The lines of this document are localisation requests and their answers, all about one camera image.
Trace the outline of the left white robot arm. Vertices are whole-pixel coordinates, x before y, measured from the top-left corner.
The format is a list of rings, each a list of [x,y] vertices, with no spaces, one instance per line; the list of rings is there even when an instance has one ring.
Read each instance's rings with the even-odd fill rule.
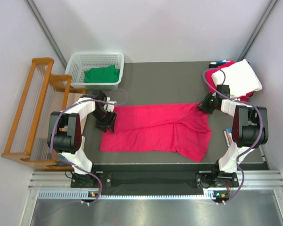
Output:
[[[51,152],[57,152],[62,156],[56,160],[73,167],[72,188],[88,188],[99,184],[94,165],[84,152],[82,121],[88,115],[92,115],[96,120],[96,128],[103,132],[114,132],[116,105],[116,101],[112,101],[104,92],[97,90],[91,95],[80,96],[64,110],[50,114],[48,147]]]

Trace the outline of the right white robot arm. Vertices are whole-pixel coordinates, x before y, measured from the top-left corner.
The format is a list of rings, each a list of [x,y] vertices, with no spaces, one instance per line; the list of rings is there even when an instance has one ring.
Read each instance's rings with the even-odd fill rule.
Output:
[[[215,94],[209,93],[196,106],[212,114],[219,110],[233,117],[232,143],[222,158],[216,161],[210,173],[198,173],[197,185],[208,189],[230,185],[238,187],[236,171],[244,158],[268,141],[268,120],[265,107],[253,107],[240,100],[230,99],[229,85],[217,85]]]

